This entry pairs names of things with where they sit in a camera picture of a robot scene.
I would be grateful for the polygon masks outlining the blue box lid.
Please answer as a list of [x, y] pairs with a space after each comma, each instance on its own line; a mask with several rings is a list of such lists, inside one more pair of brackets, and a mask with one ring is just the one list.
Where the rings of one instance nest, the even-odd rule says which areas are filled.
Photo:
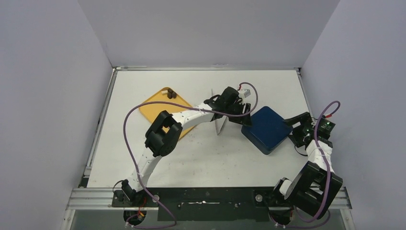
[[264, 155], [271, 154], [292, 132], [284, 119], [268, 106], [251, 116], [252, 126], [243, 126], [241, 133]]

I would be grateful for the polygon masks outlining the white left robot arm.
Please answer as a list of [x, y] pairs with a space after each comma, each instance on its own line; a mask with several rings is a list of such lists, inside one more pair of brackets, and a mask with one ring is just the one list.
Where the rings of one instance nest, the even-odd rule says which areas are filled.
[[143, 201], [143, 192], [155, 167], [162, 159], [173, 152], [182, 132], [201, 123], [213, 122], [224, 116], [232, 123], [251, 126], [251, 113], [256, 108], [246, 102], [251, 95], [249, 89], [227, 87], [221, 94], [216, 94], [195, 107], [173, 102], [168, 105], [183, 108], [183, 111], [170, 113], [161, 111], [145, 134], [145, 149], [139, 159], [132, 153], [126, 130], [124, 141], [135, 165], [130, 177], [122, 181], [124, 199], [132, 206]]

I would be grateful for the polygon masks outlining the metal tweezers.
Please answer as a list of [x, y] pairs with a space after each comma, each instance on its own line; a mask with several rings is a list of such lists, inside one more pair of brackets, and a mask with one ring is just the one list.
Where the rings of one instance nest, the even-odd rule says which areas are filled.
[[215, 132], [216, 132], [216, 135], [217, 135], [217, 136], [219, 136], [219, 135], [221, 134], [221, 132], [222, 132], [222, 130], [224, 129], [225, 124], [227, 123], [227, 121], [228, 121], [228, 117], [227, 117], [227, 116], [223, 116], [223, 117], [221, 117], [221, 118], [219, 118], [219, 119], [216, 119], [216, 120], [214, 121]]

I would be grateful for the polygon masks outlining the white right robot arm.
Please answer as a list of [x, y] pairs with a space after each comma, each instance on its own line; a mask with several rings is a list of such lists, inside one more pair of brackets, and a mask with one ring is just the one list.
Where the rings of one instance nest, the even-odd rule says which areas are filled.
[[287, 203], [320, 219], [343, 185], [331, 162], [333, 144], [329, 138], [335, 124], [325, 116], [314, 122], [309, 112], [283, 122], [289, 127], [298, 124], [288, 138], [295, 147], [305, 148], [307, 162], [293, 180], [279, 180], [271, 191], [271, 199], [277, 205]]

